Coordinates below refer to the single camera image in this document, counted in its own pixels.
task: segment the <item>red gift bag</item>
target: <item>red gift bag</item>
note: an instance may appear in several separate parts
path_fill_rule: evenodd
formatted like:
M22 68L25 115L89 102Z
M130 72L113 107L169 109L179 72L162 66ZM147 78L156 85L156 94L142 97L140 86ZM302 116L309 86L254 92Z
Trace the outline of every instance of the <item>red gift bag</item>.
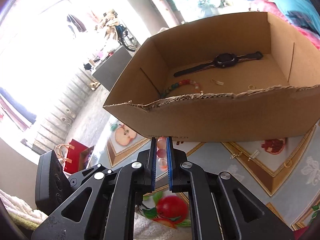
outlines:
M68 149L66 158L63 157L61 148L65 147ZM83 151L87 150L88 147L72 139L69 144L59 144L55 147L54 151L58 157L63 161L63 171L69 174L76 173L83 168L80 167L80 155Z

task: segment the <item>bicycle wheel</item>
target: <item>bicycle wheel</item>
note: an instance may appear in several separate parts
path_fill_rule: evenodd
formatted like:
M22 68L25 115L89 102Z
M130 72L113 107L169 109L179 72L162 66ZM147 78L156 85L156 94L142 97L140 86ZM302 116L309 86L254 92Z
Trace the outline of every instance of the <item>bicycle wheel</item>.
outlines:
M131 34L128 29L125 29L121 35L121 43L122 45L129 51L135 52L137 49L138 41Z

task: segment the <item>colorful bead bracelet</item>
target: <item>colorful bead bracelet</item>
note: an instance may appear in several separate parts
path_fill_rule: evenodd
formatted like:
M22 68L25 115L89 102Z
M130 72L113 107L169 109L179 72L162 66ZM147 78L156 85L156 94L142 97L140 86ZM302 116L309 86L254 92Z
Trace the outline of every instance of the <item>colorful bead bracelet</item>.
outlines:
M182 85L194 85L195 86L195 93L200 93L200 85L190 79L183 79L179 81L178 83L172 84L170 87L168 87L161 95L161 98L165 98L172 90L175 90L176 88L182 86Z

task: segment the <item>blue cloth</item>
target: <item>blue cloth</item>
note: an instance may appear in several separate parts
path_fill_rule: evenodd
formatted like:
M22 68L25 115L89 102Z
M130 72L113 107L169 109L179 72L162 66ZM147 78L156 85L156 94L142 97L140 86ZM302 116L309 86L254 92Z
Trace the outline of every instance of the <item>blue cloth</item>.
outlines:
M274 0L288 21L320 34L320 16L310 0Z

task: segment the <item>open cardboard box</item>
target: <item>open cardboard box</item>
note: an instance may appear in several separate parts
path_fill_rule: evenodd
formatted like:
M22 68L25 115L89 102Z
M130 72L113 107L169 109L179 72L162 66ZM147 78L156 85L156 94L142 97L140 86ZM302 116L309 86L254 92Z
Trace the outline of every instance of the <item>open cardboard box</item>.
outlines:
M174 78L221 53L262 52ZM191 79L193 85L160 94ZM211 79L223 82L216 85ZM306 133L320 117L320 52L293 26L266 12L215 16L159 33L141 46L104 108L145 137L182 141L256 141Z

